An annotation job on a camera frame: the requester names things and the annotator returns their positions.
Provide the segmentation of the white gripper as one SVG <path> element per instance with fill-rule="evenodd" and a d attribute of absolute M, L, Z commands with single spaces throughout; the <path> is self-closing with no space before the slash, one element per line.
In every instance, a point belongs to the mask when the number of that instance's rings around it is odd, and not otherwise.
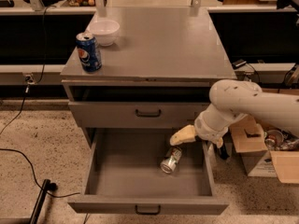
<path fill-rule="evenodd" d="M 170 138 L 171 146 L 179 146 L 184 143 L 195 141 L 198 135 L 202 140 L 216 144 L 217 148 L 223 146 L 223 136 L 228 132 L 228 128 L 221 128 L 219 131 L 211 128 L 204 120 L 204 113 L 201 113 L 194 121 L 193 125 L 187 125 L 174 133 Z"/>

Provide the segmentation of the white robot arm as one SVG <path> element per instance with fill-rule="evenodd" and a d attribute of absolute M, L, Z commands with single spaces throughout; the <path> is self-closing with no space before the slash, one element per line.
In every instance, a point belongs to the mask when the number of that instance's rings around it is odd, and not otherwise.
<path fill-rule="evenodd" d="M 221 147 L 228 128 L 246 115 L 299 136 L 298 95 L 264 92 L 254 82 L 223 79 L 212 85 L 209 100 L 210 105 L 193 125 L 171 136 L 171 146 L 191 143 L 199 137 Z"/>

